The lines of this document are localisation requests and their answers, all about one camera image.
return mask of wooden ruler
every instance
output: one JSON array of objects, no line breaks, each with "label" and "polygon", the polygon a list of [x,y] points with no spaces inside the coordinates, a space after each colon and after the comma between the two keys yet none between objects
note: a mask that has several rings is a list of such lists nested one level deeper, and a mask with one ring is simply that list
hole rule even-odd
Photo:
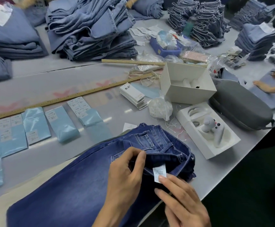
[{"label": "wooden ruler", "polygon": [[149,64],[149,65],[165,65],[164,62],[150,62],[150,61],[132,61],[132,60],[108,60],[102,59],[102,63],[117,63],[117,64]]},{"label": "wooden ruler", "polygon": [[153,75],[152,73],[148,73],[148,74],[137,76],[137,77],[130,78],[130,79],[127,79],[127,80],[122,80],[122,81],[119,81],[119,82],[115,82],[115,83],[112,83],[112,84],[109,84],[109,85],[106,85],[106,86],[103,86],[103,87],[97,87],[97,88],[89,89],[89,90],[86,90],[86,91],[71,94],[71,95],[66,96],[66,97],[52,99],[52,100],[44,101],[44,102],[41,102],[41,103],[29,105],[27,107],[19,108],[19,109],[13,110],[13,111],[8,111],[8,112],[5,112],[5,113],[1,113],[0,114],[0,119],[4,118],[4,117],[12,116],[12,115],[20,114],[28,108],[45,107],[45,106],[52,105],[52,104],[55,104],[55,103],[59,103],[59,102],[65,101],[65,100],[77,98],[79,96],[84,96],[84,95],[88,95],[88,94],[91,94],[91,93],[94,93],[94,92],[102,91],[102,90],[105,90],[105,89],[108,89],[108,88],[111,88],[111,87],[116,87],[116,86],[119,86],[119,85],[123,85],[123,84],[128,83],[128,82],[133,82],[133,81],[136,81],[136,80],[140,80],[140,79],[152,76],[152,75]]}]

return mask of open white box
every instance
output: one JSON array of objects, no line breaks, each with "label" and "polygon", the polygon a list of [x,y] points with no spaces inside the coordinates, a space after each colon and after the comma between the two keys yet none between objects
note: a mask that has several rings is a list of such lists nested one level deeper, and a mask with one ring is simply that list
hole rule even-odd
[{"label": "open white box", "polygon": [[188,64],[167,62],[160,86],[162,93],[174,103],[201,103],[216,92],[207,68]]},{"label": "open white box", "polygon": [[[193,111],[195,114],[191,113],[191,116],[189,116],[188,113],[192,109],[196,109]],[[234,131],[231,130],[206,102],[187,107],[180,111],[173,110],[173,113],[206,159],[210,159],[220,154],[240,141],[240,138]],[[221,123],[225,126],[219,147],[215,147],[213,144],[214,133],[212,131],[205,133],[201,129],[201,126],[204,125],[204,118],[207,115],[214,118],[217,123]]]}]

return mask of dark blue jeans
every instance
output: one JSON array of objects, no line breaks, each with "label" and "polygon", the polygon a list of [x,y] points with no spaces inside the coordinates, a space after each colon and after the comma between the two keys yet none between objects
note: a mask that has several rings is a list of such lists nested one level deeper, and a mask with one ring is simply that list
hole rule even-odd
[{"label": "dark blue jeans", "polygon": [[110,163],[131,146],[146,151],[146,164],[140,193],[120,226],[137,226],[160,201],[154,188],[162,185],[154,182],[154,166],[165,163],[167,173],[185,180],[195,177],[195,158],[189,147],[160,126],[142,123],[124,136],[90,148],[12,205],[7,226],[92,226],[105,201]]}]

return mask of table surface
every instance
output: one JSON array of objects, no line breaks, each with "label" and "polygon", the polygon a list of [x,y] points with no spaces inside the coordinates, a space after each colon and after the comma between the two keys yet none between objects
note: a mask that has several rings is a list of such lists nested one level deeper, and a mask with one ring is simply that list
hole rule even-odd
[{"label": "table surface", "polygon": [[[138,21],[134,27],[149,27],[158,25],[164,30],[171,28],[166,25],[167,15],[158,20]],[[46,47],[49,48],[48,37],[45,26],[39,26],[40,32]],[[216,55],[226,52],[234,46],[234,40],[238,32],[230,30],[225,34],[225,41],[218,47],[207,49],[207,52]],[[136,40],[146,42],[146,46],[137,46],[139,52],[147,50],[154,53],[145,37],[135,37]],[[62,60],[57,55],[50,55],[45,58],[13,61],[14,78],[0,82],[0,110],[12,107],[16,102],[24,102],[25,99],[41,96],[38,100],[48,99],[52,95],[60,97],[63,94],[71,94],[81,91],[90,86],[101,86],[115,82],[126,77],[132,65],[101,64],[99,62],[70,62]],[[252,80],[260,79],[265,73],[274,68],[267,61],[247,62],[245,67],[238,70],[230,70],[233,74],[244,78],[247,85],[252,85]],[[139,123],[161,125],[163,129],[184,142],[195,154],[195,173],[197,177],[191,182],[198,195],[203,199],[253,147],[265,136],[268,130],[247,132],[236,127],[227,118],[221,118],[241,138],[241,141],[232,148],[220,155],[206,160],[192,139],[183,132],[183,128],[177,119],[172,115],[172,123],[175,126],[166,127],[164,120],[153,118],[148,108],[138,110],[127,99],[120,95],[118,87],[84,96],[86,102],[96,110],[107,124],[112,135],[122,133],[124,123],[138,125]],[[44,108],[45,111],[65,105],[65,102],[50,105]],[[75,126],[80,131],[80,137],[76,140],[62,145],[58,142],[56,135],[50,128],[52,137],[41,141],[28,149],[3,158],[4,185],[0,187],[0,196],[18,183],[21,183],[39,172],[60,164],[78,153],[86,150],[95,143],[90,139],[84,127],[81,125],[75,114],[65,107]]]}]

